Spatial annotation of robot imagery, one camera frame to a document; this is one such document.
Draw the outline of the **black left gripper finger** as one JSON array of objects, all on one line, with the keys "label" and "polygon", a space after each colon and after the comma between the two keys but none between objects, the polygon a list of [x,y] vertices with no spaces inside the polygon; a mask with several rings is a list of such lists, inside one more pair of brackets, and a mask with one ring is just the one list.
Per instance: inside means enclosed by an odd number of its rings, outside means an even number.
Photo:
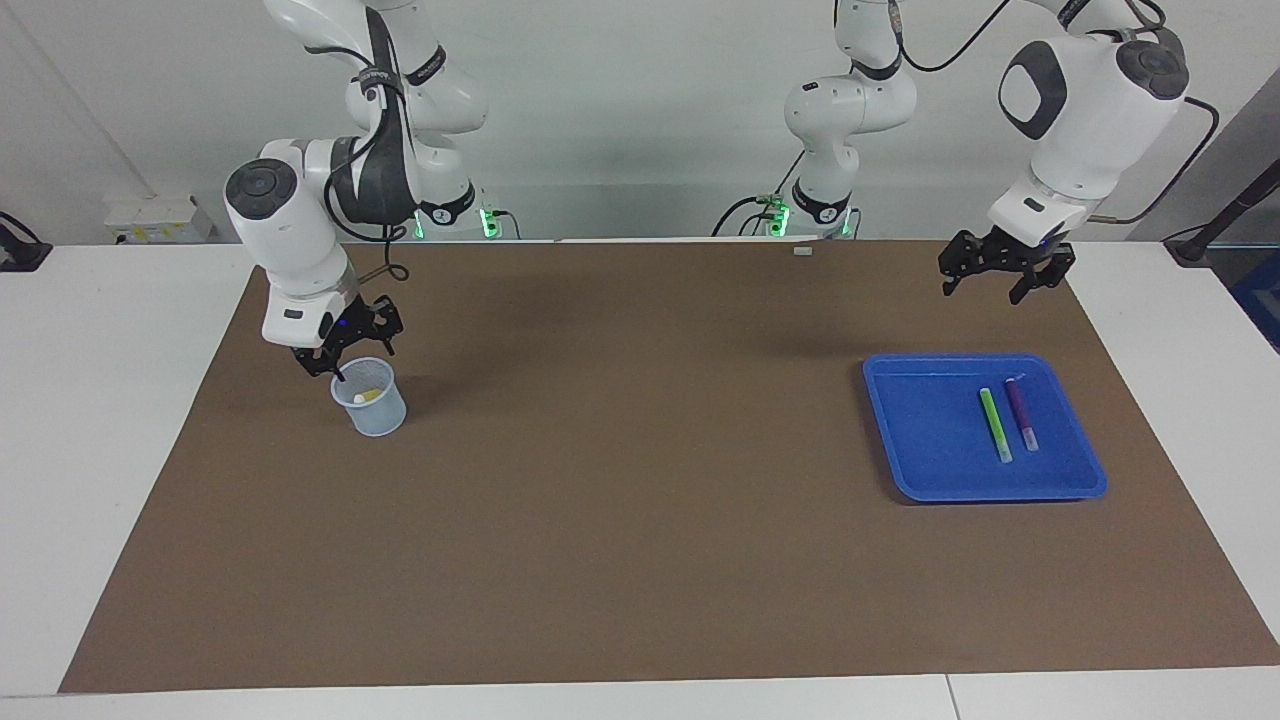
[{"label": "black left gripper finger", "polygon": [[1074,264],[1074,258],[1051,258],[1039,269],[1032,265],[1024,266],[1021,278],[1007,293],[1010,304],[1019,305],[1034,290],[1056,288]]},{"label": "black left gripper finger", "polygon": [[942,293],[950,297],[960,282],[986,270],[982,258],[983,243],[972,232],[957,232],[940,252],[938,269],[943,277]]}]

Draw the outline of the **green highlighter pen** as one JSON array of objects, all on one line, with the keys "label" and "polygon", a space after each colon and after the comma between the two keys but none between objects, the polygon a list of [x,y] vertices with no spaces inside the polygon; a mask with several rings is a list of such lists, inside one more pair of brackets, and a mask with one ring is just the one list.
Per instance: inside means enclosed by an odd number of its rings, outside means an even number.
[{"label": "green highlighter pen", "polygon": [[998,460],[1002,464],[1012,462],[1012,451],[1009,443],[1007,434],[1004,429],[1004,424],[998,414],[998,409],[995,402],[995,396],[992,389],[989,387],[980,387],[979,400],[983,407],[991,438],[995,443],[996,452],[998,455]]}]

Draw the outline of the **translucent plastic cup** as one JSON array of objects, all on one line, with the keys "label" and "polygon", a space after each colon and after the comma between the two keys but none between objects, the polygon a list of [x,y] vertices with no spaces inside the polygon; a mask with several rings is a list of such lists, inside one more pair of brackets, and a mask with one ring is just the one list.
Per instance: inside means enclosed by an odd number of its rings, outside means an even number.
[{"label": "translucent plastic cup", "polygon": [[[344,409],[355,429],[366,437],[383,437],[398,429],[407,418],[406,402],[396,386],[393,366],[379,357],[357,357],[340,366],[346,382],[330,380],[332,398]],[[352,404],[356,393],[383,388],[384,393],[366,405]]]}]

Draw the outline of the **purple highlighter pen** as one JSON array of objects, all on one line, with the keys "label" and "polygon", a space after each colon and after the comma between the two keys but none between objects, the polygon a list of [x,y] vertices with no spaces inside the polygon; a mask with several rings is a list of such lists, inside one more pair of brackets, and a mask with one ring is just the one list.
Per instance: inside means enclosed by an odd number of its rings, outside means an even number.
[{"label": "purple highlighter pen", "polygon": [[1030,406],[1027,402],[1020,380],[1016,377],[1006,378],[1004,388],[1025,448],[1029,452],[1038,452],[1041,446],[1030,416]]}]

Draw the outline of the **black stand pole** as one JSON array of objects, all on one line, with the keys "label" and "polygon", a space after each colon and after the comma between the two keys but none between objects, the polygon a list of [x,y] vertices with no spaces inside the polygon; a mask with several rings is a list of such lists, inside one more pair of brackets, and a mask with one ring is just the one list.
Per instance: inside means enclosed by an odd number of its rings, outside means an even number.
[{"label": "black stand pole", "polygon": [[1172,260],[1184,268],[1211,268],[1207,252],[1231,224],[1280,188],[1280,156],[1276,156],[1238,196],[1208,222],[1178,231],[1160,241]]}]

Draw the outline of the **blue plastic tray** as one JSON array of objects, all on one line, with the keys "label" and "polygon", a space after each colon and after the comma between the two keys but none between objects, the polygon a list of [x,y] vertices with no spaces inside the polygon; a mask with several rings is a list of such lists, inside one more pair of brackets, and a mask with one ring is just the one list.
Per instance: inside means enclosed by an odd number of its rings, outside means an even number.
[{"label": "blue plastic tray", "polygon": [[[923,503],[1102,497],[1108,478],[1056,372],[1034,354],[877,354],[861,366],[896,487]],[[1016,377],[1039,451],[1018,432],[1004,382]],[[1012,451],[998,460],[979,388],[989,387]]]}]

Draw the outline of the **blue crate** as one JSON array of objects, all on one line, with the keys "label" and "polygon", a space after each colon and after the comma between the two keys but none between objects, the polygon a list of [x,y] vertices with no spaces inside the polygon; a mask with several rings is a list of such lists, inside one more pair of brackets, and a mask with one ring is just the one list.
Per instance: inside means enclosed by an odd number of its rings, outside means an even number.
[{"label": "blue crate", "polygon": [[1230,284],[1229,292],[1280,354],[1280,249]]}]

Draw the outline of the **brown table mat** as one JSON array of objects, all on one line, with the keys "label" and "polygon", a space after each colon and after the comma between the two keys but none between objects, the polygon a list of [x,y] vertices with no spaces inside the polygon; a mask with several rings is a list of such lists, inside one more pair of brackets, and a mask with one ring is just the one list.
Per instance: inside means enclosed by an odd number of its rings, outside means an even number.
[{"label": "brown table mat", "polygon": [[[408,405],[362,437],[253,272],[67,693],[1280,664],[1069,288],[936,246],[399,250]],[[1029,352],[1108,479],[914,503],[877,354]]]}]

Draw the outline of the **white wall socket box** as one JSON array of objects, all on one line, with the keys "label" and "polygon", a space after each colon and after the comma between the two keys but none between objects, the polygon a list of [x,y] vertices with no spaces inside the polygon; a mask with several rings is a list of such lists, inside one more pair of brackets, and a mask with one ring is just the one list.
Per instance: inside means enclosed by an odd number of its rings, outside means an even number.
[{"label": "white wall socket box", "polygon": [[192,196],[110,202],[104,232],[114,243],[211,243],[216,229]]}]

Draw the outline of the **black clamp mount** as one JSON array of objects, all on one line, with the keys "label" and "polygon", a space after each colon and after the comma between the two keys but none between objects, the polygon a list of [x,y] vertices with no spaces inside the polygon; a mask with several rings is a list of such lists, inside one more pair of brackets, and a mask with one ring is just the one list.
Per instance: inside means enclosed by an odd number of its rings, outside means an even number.
[{"label": "black clamp mount", "polygon": [[0,211],[0,273],[36,272],[52,250],[26,223]]}]

